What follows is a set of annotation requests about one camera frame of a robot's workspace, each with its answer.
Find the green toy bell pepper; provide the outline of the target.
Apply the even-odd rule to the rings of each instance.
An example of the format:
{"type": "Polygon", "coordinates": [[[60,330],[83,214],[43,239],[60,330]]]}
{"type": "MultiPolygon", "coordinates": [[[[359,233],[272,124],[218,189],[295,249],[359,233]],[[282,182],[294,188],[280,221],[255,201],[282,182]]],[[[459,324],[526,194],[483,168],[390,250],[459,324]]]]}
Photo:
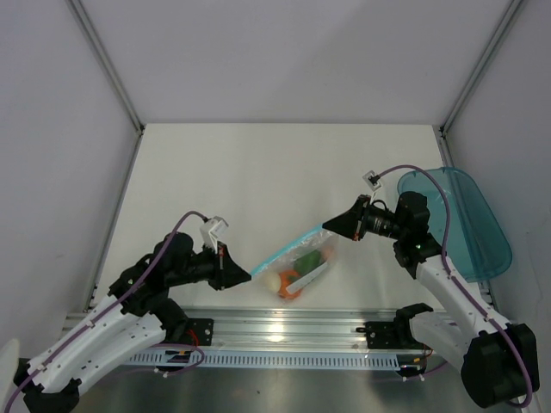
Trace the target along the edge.
{"type": "Polygon", "coordinates": [[[324,263],[323,254],[320,250],[313,250],[294,262],[293,269],[299,276],[311,273],[324,263]]]}

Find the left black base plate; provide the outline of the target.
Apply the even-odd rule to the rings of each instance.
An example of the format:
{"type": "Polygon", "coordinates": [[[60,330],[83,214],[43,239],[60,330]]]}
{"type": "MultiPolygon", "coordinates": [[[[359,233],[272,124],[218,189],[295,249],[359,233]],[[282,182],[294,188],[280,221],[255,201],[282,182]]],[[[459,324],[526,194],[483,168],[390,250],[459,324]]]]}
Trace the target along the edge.
{"type": "Polygon", "coordinates": [[[190,318],[184,331],[183,343],[196,347],[210,347],[214,336],[212,318],[190,318]]]}

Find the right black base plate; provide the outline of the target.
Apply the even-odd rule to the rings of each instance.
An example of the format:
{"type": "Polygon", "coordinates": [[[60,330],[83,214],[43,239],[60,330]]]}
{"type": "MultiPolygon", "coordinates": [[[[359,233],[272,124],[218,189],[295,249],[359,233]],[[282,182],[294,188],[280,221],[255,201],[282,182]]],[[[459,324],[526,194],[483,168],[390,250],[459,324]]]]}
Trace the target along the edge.
{"type": "Polygon", "coordinates": [[[417,342],[408,327],[397,322],[371,321],[356,327],[356,333],[363,334],[369,349],[421,350],[424,345],[417,342]]]}

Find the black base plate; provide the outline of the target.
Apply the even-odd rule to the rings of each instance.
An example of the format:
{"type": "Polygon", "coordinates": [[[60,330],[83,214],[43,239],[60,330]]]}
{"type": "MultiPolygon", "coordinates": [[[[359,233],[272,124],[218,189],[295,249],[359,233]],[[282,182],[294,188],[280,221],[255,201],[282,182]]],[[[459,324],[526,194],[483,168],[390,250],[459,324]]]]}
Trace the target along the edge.
{"type": "Polygon", "coordinates": [[[214,336],[212,318],[190,318],[184,331],[183,343],[196,347],[210,347],[214,336]]]}
{"type": "Polygon", "coordinates": [[[363,334],[369,349],[421,350],[424,345],[417,342],[408,327],[397,322],[371,321],[356,327],[356,333],[363,334]]]}

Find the clear zip top bag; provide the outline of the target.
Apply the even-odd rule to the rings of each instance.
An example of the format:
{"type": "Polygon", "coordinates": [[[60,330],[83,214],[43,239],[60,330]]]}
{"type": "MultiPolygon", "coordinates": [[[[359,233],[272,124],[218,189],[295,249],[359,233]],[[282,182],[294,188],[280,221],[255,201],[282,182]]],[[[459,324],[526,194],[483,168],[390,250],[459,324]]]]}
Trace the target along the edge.
{"type": "Polygon", "coordinates": [[[258,264],[252,282],[282,304],[293,303],[331,273],[337,245],[338,235],[318,225],[258,264]]]}

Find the orange toy pumpkin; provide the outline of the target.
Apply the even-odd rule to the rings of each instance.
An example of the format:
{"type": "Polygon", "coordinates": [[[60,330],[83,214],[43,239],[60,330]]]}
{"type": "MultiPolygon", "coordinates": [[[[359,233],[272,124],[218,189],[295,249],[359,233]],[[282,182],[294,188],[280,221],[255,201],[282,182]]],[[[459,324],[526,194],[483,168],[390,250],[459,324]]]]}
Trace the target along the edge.
{"type": "Polygon", "coordinates": [[[277,289],[277,294],[282,299],[293,300],[301,295],[301,288],[294,287],[294,283],[301,276],[298,272],[292,269],[281,271],[279,274],[280,286],[277,289]]]}

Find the right aluminium frame post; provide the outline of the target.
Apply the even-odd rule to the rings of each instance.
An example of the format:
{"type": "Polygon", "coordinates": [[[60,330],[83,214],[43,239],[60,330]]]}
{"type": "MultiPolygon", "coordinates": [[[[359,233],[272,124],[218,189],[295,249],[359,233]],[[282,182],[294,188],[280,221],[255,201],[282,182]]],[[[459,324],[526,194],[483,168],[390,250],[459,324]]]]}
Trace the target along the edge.
{"type": "Polygon", "coordinates": [[[479,57],[475,60],[474,66],[470,70],[466,81],[461,86],[459,94],[454,99],[442,125],[439,127],[439,131],[444,139],[447,137],[452,126],[477,90],[500,48],[505,43],[509,32],[514,27],[518,17],[522,14],[527,4],[528,1],[525,0],[512,0],[507,3],[505,11],[499,17],[490,37],[482,47],[479,57]]]}

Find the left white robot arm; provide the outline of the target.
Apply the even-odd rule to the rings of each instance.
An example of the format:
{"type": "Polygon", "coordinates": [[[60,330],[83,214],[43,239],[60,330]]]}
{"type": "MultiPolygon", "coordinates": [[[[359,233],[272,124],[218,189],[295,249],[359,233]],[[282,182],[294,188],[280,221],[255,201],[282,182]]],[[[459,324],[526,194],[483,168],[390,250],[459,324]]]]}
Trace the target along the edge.
{"type": "Polygon", "coordinates": [[[191,236],[167,235],[124,270],[107,295],[42,354],[21,361],[16,391],[31,412],[70,412],[99,379],[157,345],[191,345],[189,318],[170,298],[172,287],[205,281],[216,291],[251,280],[227,246],[194,251],[191,236]]]}

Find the aluminium frame post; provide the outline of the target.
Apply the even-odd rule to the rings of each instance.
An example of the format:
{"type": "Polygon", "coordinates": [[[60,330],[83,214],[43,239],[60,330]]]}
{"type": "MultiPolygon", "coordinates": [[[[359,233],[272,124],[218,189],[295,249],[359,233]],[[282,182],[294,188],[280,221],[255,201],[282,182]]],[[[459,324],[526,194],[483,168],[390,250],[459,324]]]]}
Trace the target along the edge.
{"type": "Polygon", "coordinates": [[[121,77],[109,56],[107,48],[103,44],[101,36],[96,29],[96,25],[90,18],[84,2],[80,0],[67,0],[65,3],[73,16],[73,19],[81,30],[84,39],[89,45],[96,62],[99,64],[109,87],[132,124],[133,129],[137,132],[137,134],[141,134],[144,130],[144,124],[139,118],[137,110],[135,109],[121,77]]]}
{"type": "Polygon", "coordinates": [[[439,131],[444,139],[447,137],[452,126],[477,90],[500,48],[505,43],[509,32],[514,27],[518,17],[522,14],[527,4],[528,1],[525,0],[512,0],[507,3],[505,11],[499,17],[490,37],[482,47],[479,57],[475,60],[474,66],[470,70],[466,81],[461,86],[459,94],[454,99],[442,125],[439,127],[439,131]]]}

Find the left aluminium frame post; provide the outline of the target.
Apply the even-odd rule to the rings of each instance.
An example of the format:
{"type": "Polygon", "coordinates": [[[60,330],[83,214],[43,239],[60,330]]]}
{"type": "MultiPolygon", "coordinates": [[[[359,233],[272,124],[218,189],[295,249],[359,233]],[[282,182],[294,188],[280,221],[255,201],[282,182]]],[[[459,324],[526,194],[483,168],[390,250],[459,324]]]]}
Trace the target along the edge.
{"type": "Polygon", "coordinates": [[[73,19],[81,30],[84,39],[89,45],[96,62],[99,64],[109,87],[132,124],[133,129],[137,132],[137,134],[141,134],[144,130],[144,124],[139,118],[137,110],[135,109],[121,77],[109,56],[107,48],[103,44],[101,36],[96,29],[96,25],[90,18],[84,2],[80,0],[67,0],[65,3],[73,16],[73,19]]]}

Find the white toy egg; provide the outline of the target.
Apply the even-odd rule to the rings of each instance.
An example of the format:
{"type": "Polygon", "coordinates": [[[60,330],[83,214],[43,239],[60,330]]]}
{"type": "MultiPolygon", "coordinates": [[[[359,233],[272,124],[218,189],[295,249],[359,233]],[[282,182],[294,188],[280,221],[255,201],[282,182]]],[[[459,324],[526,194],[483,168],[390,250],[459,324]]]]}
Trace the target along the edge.
{"type": "Polygon", "coordinates": [[[273,293],[278,293],[281,288],[281,277],[278,273],[267,273],[263,277],[265,286],[273,293]]]}

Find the aluminium mounting rail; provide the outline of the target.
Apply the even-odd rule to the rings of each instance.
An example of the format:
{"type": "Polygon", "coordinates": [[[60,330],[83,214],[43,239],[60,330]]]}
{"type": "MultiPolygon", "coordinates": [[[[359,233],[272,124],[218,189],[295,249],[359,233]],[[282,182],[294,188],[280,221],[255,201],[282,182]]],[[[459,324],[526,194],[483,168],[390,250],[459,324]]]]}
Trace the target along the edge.
{"type": "Polygon", "coordinates": [[[101,315],[91,311],[86,331],[114,332],[137,328],[138,340],[154,327],[163,330],[163,339],[183,343],[184,331],[190,318],[212,318],[214,336],[210,349],[288,352],[351,352],[365,350],[366,339],[356,333],[356,327],[366,322],[391,322],[395,310],[379,311],[321,311],[303,309],[181,309],[168,300],[154,311],[131,322],[120,322],[114,310],[101,315]]]}

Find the teal plastic tray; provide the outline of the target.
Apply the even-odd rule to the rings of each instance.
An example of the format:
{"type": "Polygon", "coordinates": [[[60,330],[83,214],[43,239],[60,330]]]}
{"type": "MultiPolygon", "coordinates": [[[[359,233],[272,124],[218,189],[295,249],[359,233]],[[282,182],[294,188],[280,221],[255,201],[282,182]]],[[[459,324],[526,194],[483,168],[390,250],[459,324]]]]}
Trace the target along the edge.
{"type": "Polygon", "coordinates": [[[446,218],[450,217],[447,254],[468,282],[482,282],[504,273],[512,263],[509,242],[474,179],[466,172],[442,167],[424,174],[410,171],[400,177],[400,194],[424,195],[430,211],[430,233],[443,241],[446,218]],[[449,203],[450,214],[444,203],[449,203]]]}

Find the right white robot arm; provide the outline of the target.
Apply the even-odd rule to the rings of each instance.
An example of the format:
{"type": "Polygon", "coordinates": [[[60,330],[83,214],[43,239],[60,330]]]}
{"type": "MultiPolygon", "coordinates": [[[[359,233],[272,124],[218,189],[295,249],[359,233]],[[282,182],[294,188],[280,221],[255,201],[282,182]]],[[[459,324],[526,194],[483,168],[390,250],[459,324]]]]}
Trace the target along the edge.
{"type": "Polygon", "coordinates": [[[353,241],[367,233],[391,238],[398,264],[443,306],[450,320],[427,305],[397,312],[394,340],[403,347],[417,342],[436,350],[461,375],[470,398],[481,408],[508,403],[522,409],[539,389],[536,336],[526,324],[514,324],[475,292],[444,247],[430,233],[427,199],[416,192],[399,196],[394,211],[361,195],[324,229],[353,241]]]}

